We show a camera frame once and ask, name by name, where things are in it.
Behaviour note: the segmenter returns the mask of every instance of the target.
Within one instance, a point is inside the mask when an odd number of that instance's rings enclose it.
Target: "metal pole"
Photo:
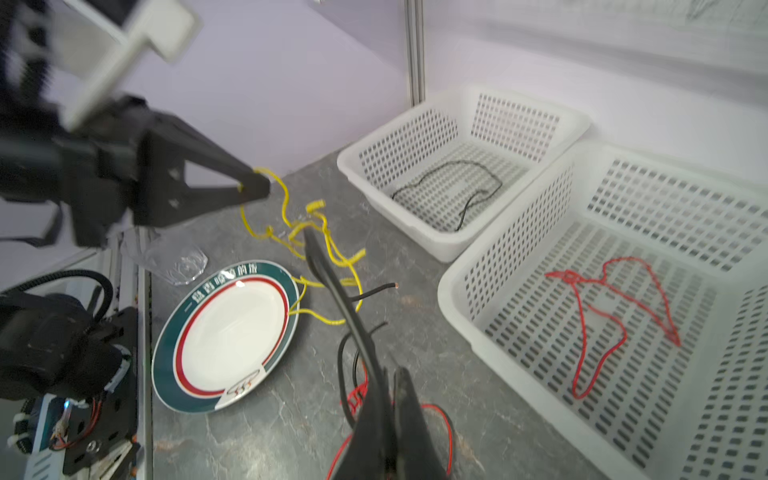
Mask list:
[[[424,4],[422,0],[406,2],[406,41],[408,47],[408,79],[411,105],[426,98],[424,81]]]

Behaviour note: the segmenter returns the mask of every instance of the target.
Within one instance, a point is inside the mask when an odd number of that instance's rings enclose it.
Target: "yellow cable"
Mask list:
[[[279,243],[280,245],[283,245],[291,253],[293,253],[293,255],[295,255],[296,257],[300,258],[301,260],[306,260],[306,257],[304,255],[302,255],[301,253],[299,253],[298,251],[296,251],[296,249],[293,246],[293,245],[296,245],[298,247],[303,247],[303,243],[298,241],[298,240],[296,240],[296,235],[298,235],[299,232],[301,232],[305,228],[309,228],[309,227],[314,228],[315,230],[318,230],[319,232],[321,232],[323,234],[323,237],[325,238],[326,249],[328,250],[328,257],[331,259],[331,261],[335,265],[337,265],[337,266],[349,268],[349,271],[352,272],[353,278],[343,278],[343,279],[340,280],[341,284],[343,286],[356,286],[359,294],[362,295],[362,282],[360,281],[360,277],[357,274],[357,270],[355,270],[355,267],[353,265],[354,265],[354,263],[357,263],[360,259],[362,259],[366,255],[366,250],[365,249],[360,250],[359,252],[357,252],[354,256],[352,256],[349,259],[345,258],[342,255],[341,251],[339,251],[339,248],[336,246],[336,242],[334,242],[333,238],[331,237],[331,232],[330,232],[330,229],[328,228],[328,219],[327,219],[327,217],[324,214],[322,214],[322,213],[320,213],[318,211],[318,209],[321,209],[321,208],[326,206],[325,201],[324,200],[317,200],[317,201],[310,202],[309,204],[306,205],[306,212],[308,214],[310,214],[310,215],[320,219],[323,222],[322,226],[319,226],[319,225],[317,225],[317,223],[312,222],[312,221],[300,222],[300,223],[297,223],[296,225],[294,225],[293,223],[290,222],[290,220],[288,220],[287,211],[288,211],[288,203],[290,201],[290,194],[288,193],[288,187],[285,185],[283,180],[280,177],[278,177],[277,175],[275,175],[275,173],[273,173],[271,170],[266,169],[266,168],[254,168],[253,171],[255,173],[257,173],[257,174],[267,174],[267,175],[269,175],[270,177],[274,178],[275,181],[278,184],[280,184],[280,186],[283,188],[283,192],[285,193],[285,197],[283,198],[283,206],[281,208],[280,213],[283,216],[283,222],[289,228],[292,228],[292,230],[288,234],[288,241],[287,242],[285,240],[279,238],[277,235],[275,235],[274,229],[271,226],[267,226],[267,228],[264,231],[264,233],[256,233],[256,232],[253,231],[251,226],[248,224],[248,219],[246,218],[246,215],[245,215],[245,206],[244,205],[240,205],[240,217],[242,218],[243,225],[245,226],[245,228],[248,231],[248,233],[252,237],[254,237],[254,238],[258,238],[258,239],[272,239],[272,240],[276,241],[277,243]],[[301,276],[298,279],[296,277],[294,277],[294,276],[292,276],[291,278],[293,279],[294,282],[301,283],[302,285],[304,285],[304,288],[303,288],[301,294],[299,295],[299,298],[290,307],[289,312],[288,312],[289,315],[307,313],[309,315],[314,316],[315,318],[317,318],[318,320],[320,320],[323,323],[326,323],[328,325],[334,325],[334,326],[336,326],[336,325],[343,325],[346,322],[344,319],[341,319],[341,320],[330,320],[330,319],[327,319],[326,317],[324,317],[324,316],[320,315],[319,313],[315,312],[314,310],[310,310],[310,309],[294,310],[296,305],[298,305],[299,302],[304,298],[304,295],[306,294],[307,288],[309,288],[310,286],[322,288],[322,287],[324,287],[324,285],[322,283],[320,283],[320,282],[313,282],[311,280],[308,280],[308,279],[304,278],[304,276]],[[355,307],[355,311],[359,312],[361,307],[362,307],[362,300],[358,300],[357,305]]]

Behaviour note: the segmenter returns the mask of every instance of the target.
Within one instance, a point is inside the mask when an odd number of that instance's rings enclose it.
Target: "white plastic basket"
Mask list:
[[[588,126],[585,115],[547,101],[468,87],[400,115],[345,149],[338,165],[384,217],[450,262]]]
[[[768,476],[768,193],[673,159],[584,142],[525,189],[459,257],[438,291],[475,353],[614,480]],[[682,346],[602,286],[586,304],[619,317],[629,340],[590,395],[571,382],[581,354],[575,295],[544,277],[599,278],[605,261],[646,260],[669,297]],[[611,285],[655,309],[639,263]],[[617,343],[585,310],[584,390]]]

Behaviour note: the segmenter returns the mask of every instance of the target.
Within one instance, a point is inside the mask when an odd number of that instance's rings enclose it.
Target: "red wire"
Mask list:
[[[344,452],[344,449],[346,448],[347,444],[349,444],[349,440],[352,439],[352,434],[350,433],[349,436],[344,440],[344,443],[341,444],[341,448],[339,448],[339,451],[336,452],[336,456],[333,457],[333,463],[331,463],[331,468],[328,471],[328,476],[326,477],[326,480],[331,480],[331,475],[333,475],[333,469],[336,468],[336,463],[339,461],[339,457],[341,457],[342,452]]]
[[[425,403],[422,405],[423,409],[432,409],[440,414],[443,421],[445,421],[445,428],[448,429],[448,468],[445,469],[445,476],[451,476],[451,467],[453,466],[453,429],[451,428],[451,422],[448,421],[448,417],[445,412],[442,411],[437,405],[431,403]]]
[[[362,371],[366,374],[365,380],[346,397],[346,401],[349,403],[349,410],[352,412],[352,415],[357,413],[357,409],[360,408],[363,399],[368,394],[368,370],[366,369],[365,362],[362,362]]]
[[[91,432],[93,432],[93,429],[96,426],[96,423],[98,422],[99,417],[101,416],[101,405],[102,405],[102,402],[99,402],[98,404],[96,404],[96,400],[94,399],[94,407],[91,410],[91,422],[88,424],[88,428],[85,429],[85,433],[83,433],[83,435],[80,436],[80,438],[74,440],[73,442],[67,442],[63,445],[54,445],[51,449],[55,451],[68,449],[74,444],[80,442],[85,437],[89,436]]]
[[[445,429],[448,430],[448,467],[445,469],[445,476],[450,477],[451,468],[453,466],[453,428],[451,427],[451,422],[448,421],[448,417],[445,415],[445,412],[443,412],[442,409],[437,405],[433,405],[431,403],[425,403],[424,405],[422,405],[422,408],[435,410],[437,413],[440,414],[443,421],[445,422]],[[328,475],[326,476],[326,480],[331,479],[331,475],[333,475],[333,470],[336,469],[336,463],[339,462],[339,458],[341,458],[341,454],[344,452],[344,449],[349,444],[349,440],[351,439],[352,439],[352,434],[350,434],[346,438],[346,440],[344,440],[344,443],[341,444],[341,447],[339,447],[339,451],[336,452],[336,456],[333,457],[333,462],[331,462],[331,468],[328,470]]]
[[[656,289],[659,291],[659,293],[661,294],[661,298],[664,300],[664,310],[667,314],[667,320],[669,321],[669,324],[670,324],[669,329],[664,325],[664,322],[661,321],[659,316],[656,313],[654,313],[650,308],[645,306],[643,303],[640,303],[635,298],[632,298],[631,296],[622,292],[615,286],[612,286],[607,283],[608,265],[616,262],[621,262],[621,261],[639,262],[645,267],[645,270],[647,270],[647,272],[650,274],[650,278],[654,281],[654,284],[656,285]],[[675,327],[674,322],[672,321],[672,315],[670,313],[670,303],[669,303],[669,300],[667,299],[667,294],[664,292],[664,289],[661,287],[661,282],[659,282],[659,279],[656,278],[656,275],[654,274],[653,269],[645,260],[642,260],[641,258],[637,258],[637,257],[620,257],[620,258],[614,258],[613,260],[609,260],[603,263],[603,277],[600,279],[584,278],[578,273],[574,272],[573,270],[566,270],[564,272],[550,272],[550,273],[546,273],[545,276],[548,276],[550,278],[559,278],[563,280],[564,282],[566,282],[568,285],[571,286],[574,293],[576,294],[576,302],[578,303],[579,316],[581,317],[581,358],[579,359],[578,365],[576,366],[576,375],[574,376],[573,386],[571,389],[573,391],[574,397],[577,400],[581,400],[585,396],[589,395],[589,392],[592,390],[592,387],[594,386],[595,381],[597,381],[600,375],[600,371],[603,369],[603,364],[605,363],[605,360],[607,360],[607,358],[611,354],[613,354],[613,352],[618,350],[622,345],[624,345],[624,342],[627,341],[627,329],[624,328],[624,324],[621,322],[621,320],[619,320],[615,316],[612,316],[606,312],[603,312],[602,310],[598,310],[594,308],[592,305],[587,305],[587,307],[589,307],[590,310],[592,310],[599,316],[602,316],[604,318],[607,318],[616,322],[621,327],[621,331],[623,332],[624,335],[622,336],[619,343],[611,347],[603,355],[603,357],[600,359],[600,362],[598,363],[598,367],[594,371],[594,375],[592,375],[592,380],[589,382],[589,386],[587,387],[586,390],[584,390],[582,394],[578,394],[576,392],[576,387],[578,384],[578,379],[581,376],[581,368],[584,366],[584,358],[587,356],[587,323],[586,323],[586,320],[584,319],[584,306],[581,304],[581,294],[579,293],[578,288],[576,287],[579,283],[596,283],[598,285],[606,286],[608,289],[611,290],[611,292],[614,292],[618,296],[621,296],[621,298],[639,306],[642,310],[648,313],[651,316],[651,318],[654,319],[654,322],[659,327],[661,327],[661,329],[664,331],[664,334],[672,343],[674,343],[675,346],[681,345],[680,335],[677,332],[677,327]]]

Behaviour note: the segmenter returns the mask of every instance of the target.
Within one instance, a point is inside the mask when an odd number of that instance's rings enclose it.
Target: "gray countertop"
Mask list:
[[[600,478],[604,476],[539,414],[502,382],[445,321],[437,286],[446,265],[429,256],[372,209],[336,169],[332,154],[285,179],[291,193],[289,218],[311,200],[324,199],[333,238],[349,255],[361,248],[364,288],[398,282],[366,300],[360,316],[368,326],[389,326],[374,340],[382,364],[407,367],[421,402],[439,404],[451,416],[457,437],[453,478]],[[254,228],[281,231],[283,193],[249,205]],[[242,260],[284,265],[310,276],[306,264],[272,240],[256,240],[243,228],[236,208],[201,217],[182,227],[209,257],[205,275]],[[154,279],[153,341],[174,307],[192,289]],[[310,289],[302,307],[338,316],[330,295]],[[350,433],[339,405],[336,350],[344,326],[302,316],[293,342],[271,375],[239,402],[207,415],[169,410],[153,397],[154,478],[325,478],[333,456]],[[354,348],[346,348],[351,366]],[[434,412],[425,417],[443,462],[448,437]]]

